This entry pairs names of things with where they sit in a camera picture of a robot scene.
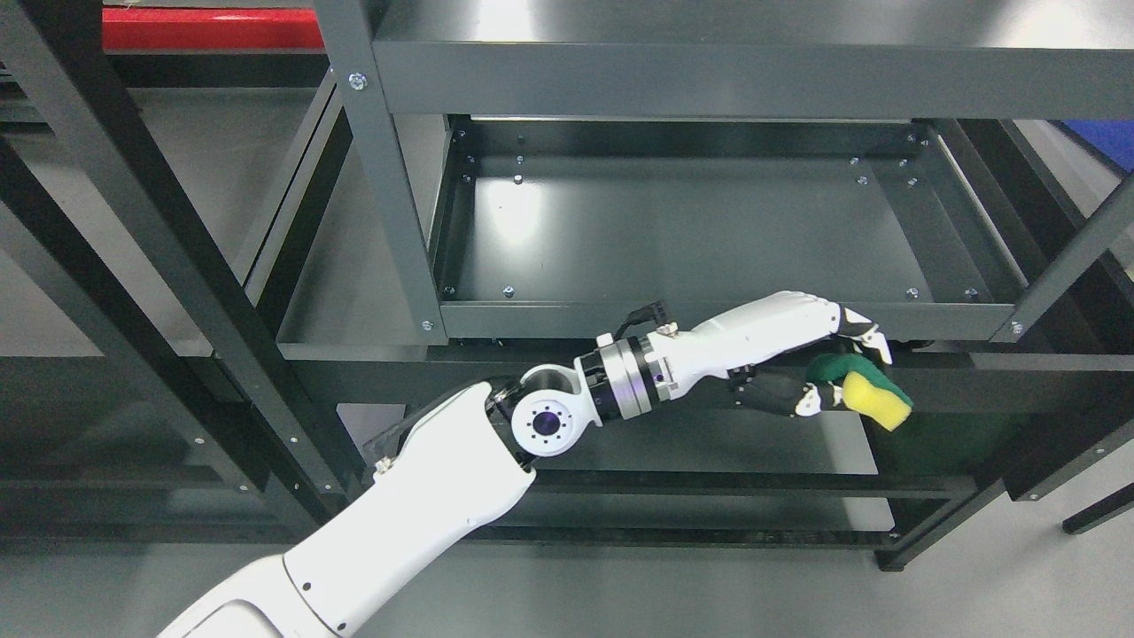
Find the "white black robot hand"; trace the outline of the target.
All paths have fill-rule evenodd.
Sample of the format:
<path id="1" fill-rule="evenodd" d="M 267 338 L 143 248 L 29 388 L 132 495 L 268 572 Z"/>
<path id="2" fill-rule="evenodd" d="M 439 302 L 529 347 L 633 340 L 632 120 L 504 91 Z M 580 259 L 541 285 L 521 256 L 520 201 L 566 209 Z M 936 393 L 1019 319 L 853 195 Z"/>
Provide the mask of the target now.
<path id="1" fill-rule="evenodd" d="M 894 356 L 889 340 L 874 320 L 821 296 L 782 291 L 726 311 L 692 330 L 661 330 L 643 338 L 663 366 L 669 399 L 688 394 L 704 378 L 736 381 L 741 405 L 781 416 L 815 416 L 846 408 L 840 388 L 801 377 L 760 372 L 758 367 L 781 354 L 843 339 L 846 354 L 862 354 L 890 378 Z"/>

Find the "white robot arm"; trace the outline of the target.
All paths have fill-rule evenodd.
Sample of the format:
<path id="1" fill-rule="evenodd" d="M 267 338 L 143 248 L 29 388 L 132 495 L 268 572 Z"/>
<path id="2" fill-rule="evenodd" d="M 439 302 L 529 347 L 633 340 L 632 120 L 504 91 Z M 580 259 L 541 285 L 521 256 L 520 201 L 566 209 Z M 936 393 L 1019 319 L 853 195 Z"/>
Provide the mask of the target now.
<path id="1" fill-rule="evenodd" d="M 697 331 L 604 339 L 572 366 L 459 389 L 411 424 L 372 486 L 295 548 L 251 562 L 166 627 L 166 637 L 352 637 L 467 533 L 511 510 L 534 457 L 598 424 L 643 416 L 726 371 Z"/>

